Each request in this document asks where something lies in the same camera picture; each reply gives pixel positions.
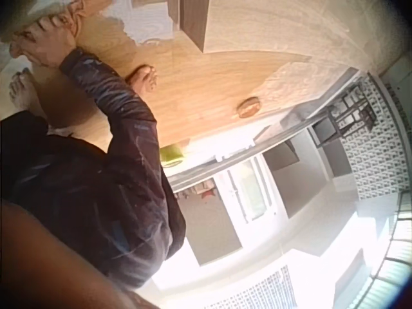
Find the wooden floor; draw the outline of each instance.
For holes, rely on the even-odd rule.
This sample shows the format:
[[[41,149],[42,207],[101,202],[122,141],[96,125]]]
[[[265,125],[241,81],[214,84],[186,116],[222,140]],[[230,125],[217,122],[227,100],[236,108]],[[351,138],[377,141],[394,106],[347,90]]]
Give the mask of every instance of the wooden floor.
[[[221,132],[315,99],[347,68],[273,51],[203,54],[180,31],[174,33],[173,40],[138,45],[124,32],[122,21],[101,15],[84,21],[78,44],[125,78],[143,63],[157,69],[158,87],[147,97],[147,103],[158,121],[162,147]],[[2,118],[14,112],[7,84],[24,62],[12,60],[2,71]],[[36,66],[32,71],[49,121],[60,127],[71,125],[74,136],[107,149],[111,140],[108,123],[94,103],[58,71]],[[261,99],[262,110],[249,120],[239,119],[236,106],[253,95]]]

